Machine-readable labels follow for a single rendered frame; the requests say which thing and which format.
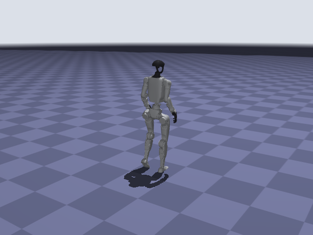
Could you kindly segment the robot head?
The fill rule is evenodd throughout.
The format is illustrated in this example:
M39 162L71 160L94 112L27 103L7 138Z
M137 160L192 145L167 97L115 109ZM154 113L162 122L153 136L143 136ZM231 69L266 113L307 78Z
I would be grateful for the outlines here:
M163 69L164 69L164 62L160 61L160 60L155 60L153 63L152 63L152 66L155 66L156 67L156 72L154 74L154 76L152 76L153 78L160 78L160 74L163 72ZM158 71L158 68L159 67L162 67L162 71L159 72Z

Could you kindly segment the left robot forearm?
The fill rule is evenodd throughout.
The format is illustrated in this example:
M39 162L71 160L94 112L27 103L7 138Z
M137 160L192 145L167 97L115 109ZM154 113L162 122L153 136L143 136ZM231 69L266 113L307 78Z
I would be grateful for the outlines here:
M146 107L146 109L150 109L148 99L147 99L147 98L142 98L142 97L141 97L141 99L142 99L142 101L143 101L144 106Z

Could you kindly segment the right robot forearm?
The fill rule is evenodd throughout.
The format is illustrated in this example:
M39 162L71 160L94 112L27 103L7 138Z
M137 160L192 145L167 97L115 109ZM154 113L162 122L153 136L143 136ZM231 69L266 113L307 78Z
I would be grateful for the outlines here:
M172 105L172 102L171 102L171 98L168 97L168 103L166 103L166 106L168 107L168 109L170 110L171 114L172 112L175 112L176 113L176 110L174 109L174 106Z

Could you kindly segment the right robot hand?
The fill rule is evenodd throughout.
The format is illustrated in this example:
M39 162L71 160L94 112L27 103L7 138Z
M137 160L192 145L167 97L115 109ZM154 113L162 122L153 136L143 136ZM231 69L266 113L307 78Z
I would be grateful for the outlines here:
M175 119L175 120L173 120L173 121L174 121L174 123L176 123L176 122L177 122L177 113L172 112L172 115L175 117L175 118L173 118L173 119Z

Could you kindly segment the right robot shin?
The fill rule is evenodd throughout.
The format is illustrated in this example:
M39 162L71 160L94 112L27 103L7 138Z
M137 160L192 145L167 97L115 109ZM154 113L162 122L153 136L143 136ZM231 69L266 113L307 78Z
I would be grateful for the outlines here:
M163 148L159 148L160 167L164 168L165 158L167 155L167 141L164 141Z

